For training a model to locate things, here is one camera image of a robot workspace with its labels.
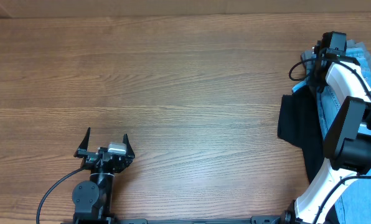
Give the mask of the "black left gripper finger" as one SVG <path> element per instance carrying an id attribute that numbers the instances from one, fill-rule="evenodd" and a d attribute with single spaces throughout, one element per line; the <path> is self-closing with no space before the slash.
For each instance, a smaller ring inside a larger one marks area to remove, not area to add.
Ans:
<path id="1" fill-rule="evenodd" d="M 90 139 L 90 131 L 91 131 L 91 127 L 89 127 L 87 129 L 86 134 L 85 134 L 82 142 L 80 143 L 80 145 L 78 147 L 78 150 L 86 151 L 88 149 L 88 143 L 89 143 L 89 139 Z"/>
<path id="2" fill-rule="evenodd" d="M 123 144 L 126 145 L 126 155 L 127 156 L 133 156 L 134 155 L 134 151 L 129 143 L 129 139 L 128 139 L 128 135 L 127 134 L 124 134 L 123 136 Z"/>

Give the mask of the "light blue denim jeans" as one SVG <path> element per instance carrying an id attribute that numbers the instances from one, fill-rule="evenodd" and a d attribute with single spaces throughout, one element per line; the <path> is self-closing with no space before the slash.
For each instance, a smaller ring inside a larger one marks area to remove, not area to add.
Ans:
<path id="1" fill-rule="evenodd" d="M 316 95 L 321 132 L 325 136 L 340 109 L 333 89 Z M 356 180 L 334 204 L 339 223 L 371 223 L 371 180 Z"/>

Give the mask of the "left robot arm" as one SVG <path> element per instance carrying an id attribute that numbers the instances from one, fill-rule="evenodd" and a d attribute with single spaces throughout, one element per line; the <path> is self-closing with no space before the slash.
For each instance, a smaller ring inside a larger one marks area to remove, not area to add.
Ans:
<path id="1" fill-rule="evenodd" d="M 82 159 L 80 168 L 90 171 L 90 178 L 80 182 L 72 192 L 75 205 L 74 223 L 117 223 L 111 212 L 115 175 L 123 172 L 135 158 L 128 135 L 121 142 L 111 142 L 108 147 L 88 151 L 90 130 L 80 143 L 74 156 Z"/>

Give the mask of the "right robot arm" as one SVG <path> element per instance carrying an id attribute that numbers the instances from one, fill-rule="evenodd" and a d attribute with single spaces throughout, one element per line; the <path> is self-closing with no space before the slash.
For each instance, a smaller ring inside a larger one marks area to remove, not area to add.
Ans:
<path id="1" fill-rule="evenodd" d="M 324 161 L 317 176 L 279 223 L 324 223 L 330 208 L 353 182 L 371 178 L 371 88 L 360 63 L 348 57 L 346 50 L 346 34 L 335 31 L 323 34 L 314 47 L 313 69 L 306 83 L 319 91 L 331 87 L 341 107 L 324 138 Z"/>

